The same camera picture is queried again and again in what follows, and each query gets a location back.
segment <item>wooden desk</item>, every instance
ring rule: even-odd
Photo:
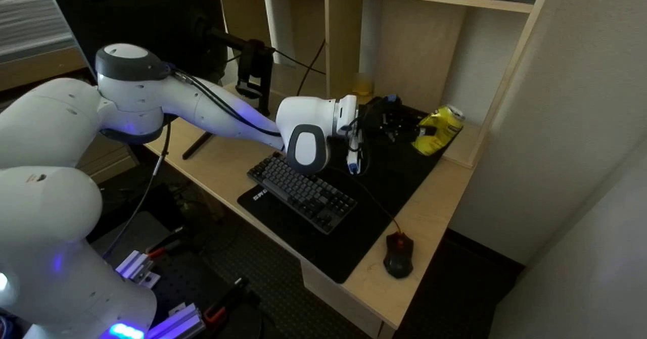
[[[247,177],[247,171],[270,155],[272,149],[255,141],[215,137],[191,159],[182,160],[182,153],[202,133],[183,120],[173,122],[166,162],[301,259],[305,286],[322,300],[372,337],[392,335],[402,322],[472,170],[441,159],[398,213],[397,221],[415,242],[413,272],[409,277],[395,279],[382,265],[386,254],[385,237],[395,231],[391,223],[346,283],[335,284],[236,202],[255,185]],[[164,133],[162,138],[149,143],[148,148],[159,154],[164,144],[163,136]]]

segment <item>black stand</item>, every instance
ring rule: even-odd
[[[242,40],[217,28],[206,30],[204,39],[208,42],[224,43],[228,47],[241,52],[240,62],[238,64],[236,91],[245,97],[258,99],[258,107],[256,110],[264,116],[270,115],[269,99],[270,84],[272,83],[272,67],[274,65],[272,57],[273,49],[265,47],[265,44],[260,40]],[[260,79],[259,85],[250,82],[249,79],[252,76]],[[212,135],[212,133],[204,132],[182,154],[182,159],[189,159]]]

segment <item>black keyboard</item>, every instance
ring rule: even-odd
[[[301,217],[330,234],[357,202],[317,176],[303,176],[275,152],[247,173]]]

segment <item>black mouse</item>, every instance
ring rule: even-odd
[[[413,270],[413,240],[406,234],[397,231],[386,236],[386,272],[395,278],[405,278]]]

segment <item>wooden shelving unit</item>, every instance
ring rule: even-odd
[[[326,40],[326,53],[314,65],[326,76],[310,73],[302,95],[339,98],[350,92],[359,68],[362,1],[289,0],[295,58],[312,60]],[[375,93],[398,93],[405,104],[423,111],[441,104],[468,8],[527,14],[485,120],[481,125],[467,124],[443,156],[474,168],[545,0],[533,5],[502,0],[381,1]],[[222,0],[222,6],[230,33],[270,43],[264,0]],[[273,93],[285,97],[296,92],[303,69],[277,65],[273,74]]]

